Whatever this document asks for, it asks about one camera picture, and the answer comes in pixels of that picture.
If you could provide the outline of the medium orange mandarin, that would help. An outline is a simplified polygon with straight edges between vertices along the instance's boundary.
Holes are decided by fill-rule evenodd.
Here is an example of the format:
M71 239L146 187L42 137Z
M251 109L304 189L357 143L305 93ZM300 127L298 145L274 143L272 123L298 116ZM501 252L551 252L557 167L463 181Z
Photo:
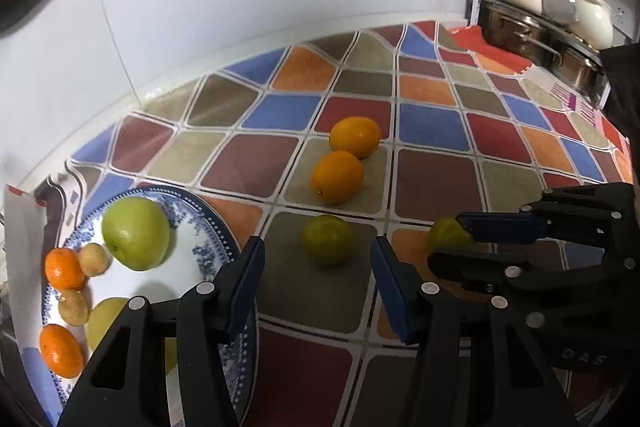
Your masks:
M44 257L44 275L57 291L81 291L86 276L82 272L75 251L68 248L54 248Z

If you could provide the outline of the bright green apple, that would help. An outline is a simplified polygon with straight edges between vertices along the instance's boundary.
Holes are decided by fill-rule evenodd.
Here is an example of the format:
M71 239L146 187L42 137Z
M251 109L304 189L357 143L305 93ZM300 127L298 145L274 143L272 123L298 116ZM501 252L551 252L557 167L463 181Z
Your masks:
M122 265L146 271L163 262L171 241L171 228L157 202L125 197L105 211L102 235L106 248Z

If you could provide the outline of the blue white porcelain plate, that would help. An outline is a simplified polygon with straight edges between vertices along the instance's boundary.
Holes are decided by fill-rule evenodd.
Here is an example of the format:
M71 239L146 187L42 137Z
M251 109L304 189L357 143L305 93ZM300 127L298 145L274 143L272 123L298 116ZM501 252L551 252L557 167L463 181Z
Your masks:
M89 243L103 245L102 222L108 208L127 197L141 197L162 208L171 229L163 262L146 271L131 270L117 260L101 275L91 277L84 294L93 308L107 299L143 296L161 303L182 296L203 281L212 281L220 268L234 261L241 248L230 222L203 196L178 187L149 185L122 192L91 210L66 239L73 251ZM257 310L248 311L241 332L219 353L230 400L239 421L244 421L257 374Z

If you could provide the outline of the white ceramic teapot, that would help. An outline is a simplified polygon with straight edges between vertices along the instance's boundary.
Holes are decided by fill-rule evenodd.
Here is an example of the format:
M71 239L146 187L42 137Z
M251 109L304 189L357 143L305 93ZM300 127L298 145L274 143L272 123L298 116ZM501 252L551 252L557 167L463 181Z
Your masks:
M575 0L575 9L572 33L597 50L610 48L614 38L611 8L603 0Z

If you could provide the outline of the large orange mandarin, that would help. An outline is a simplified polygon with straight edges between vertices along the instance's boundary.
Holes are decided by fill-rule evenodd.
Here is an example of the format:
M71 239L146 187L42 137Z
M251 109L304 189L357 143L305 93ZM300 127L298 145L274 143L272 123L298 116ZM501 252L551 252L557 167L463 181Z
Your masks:
M53 373L67 379L80 375L85 359L74 335L58 324L43 327L39 336L39 349L44 363Z

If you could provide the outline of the yellow green apple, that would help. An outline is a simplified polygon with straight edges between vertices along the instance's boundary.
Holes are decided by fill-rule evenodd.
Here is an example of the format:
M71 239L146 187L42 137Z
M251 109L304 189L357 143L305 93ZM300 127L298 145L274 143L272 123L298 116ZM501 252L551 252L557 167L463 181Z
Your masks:
M85 324L86 338L91 352L96 351L100 341L114 323L122 308L128 303L127 298L112 297L98 303L90 312ZM165 339L165 374L168 375L177 366L177 339Z

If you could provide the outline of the brown kiwi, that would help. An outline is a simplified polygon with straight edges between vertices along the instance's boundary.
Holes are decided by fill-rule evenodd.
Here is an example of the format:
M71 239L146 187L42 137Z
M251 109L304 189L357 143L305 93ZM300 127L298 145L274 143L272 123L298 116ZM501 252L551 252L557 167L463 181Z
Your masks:
M65 289L58 298L58 313L70 326L84 326L89 320L89 307L85 297L76 289Z
M86 277L98 277L108 269L111 259L102 245L89 243L80 248L78 263Z

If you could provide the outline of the steel pots on rack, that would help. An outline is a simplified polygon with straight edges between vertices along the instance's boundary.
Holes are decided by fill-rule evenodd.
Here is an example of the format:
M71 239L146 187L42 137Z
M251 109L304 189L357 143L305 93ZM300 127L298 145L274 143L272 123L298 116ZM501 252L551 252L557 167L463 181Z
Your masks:
M548 69L592 105L604 102L610 85L599 52L581 38L498 0L480 0L478 22L487 43Z

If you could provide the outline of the small orange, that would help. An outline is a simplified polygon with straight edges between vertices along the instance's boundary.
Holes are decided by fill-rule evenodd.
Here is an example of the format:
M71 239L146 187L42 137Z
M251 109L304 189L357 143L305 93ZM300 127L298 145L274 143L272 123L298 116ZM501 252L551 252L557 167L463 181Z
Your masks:
M371 118L352 116L337 121L329 136L331 150L346 150L358 159L371 156L382 139L380 126Z
M310 176L310 187L320 202L340 205L353 198L363 186L362 162L346 150L334 150L319 161Z

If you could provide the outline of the green mandarin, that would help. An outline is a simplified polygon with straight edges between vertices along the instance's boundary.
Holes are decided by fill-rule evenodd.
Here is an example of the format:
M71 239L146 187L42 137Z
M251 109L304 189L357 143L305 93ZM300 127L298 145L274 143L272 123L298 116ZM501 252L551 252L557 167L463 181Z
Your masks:
M470 249L474 244L471 234L454 218L440 218L428 230L427 252L433 254L442 249Z
M300 243L316 265L340 265L352 257L356 249L355 233L345 220L321 215L308 220L303 226Z

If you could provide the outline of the colourful diamond pattern mat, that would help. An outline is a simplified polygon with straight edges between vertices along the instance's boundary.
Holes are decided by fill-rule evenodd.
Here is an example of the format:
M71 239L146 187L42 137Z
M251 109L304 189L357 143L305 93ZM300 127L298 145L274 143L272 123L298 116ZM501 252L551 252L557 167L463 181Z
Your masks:
M314 165L342 119L381 130L364 184L336 213L357 237L328 270L299 235L326 206ZM83 216L166 183L205 199L239 242L265 239L251 426L393 426L413 351L388 324L369 246L424 265L428 229L464 210L514 211L546 188L630 181L630 147L597 110L475 26L427 20L307 41L200 76L120 118L67 161Z

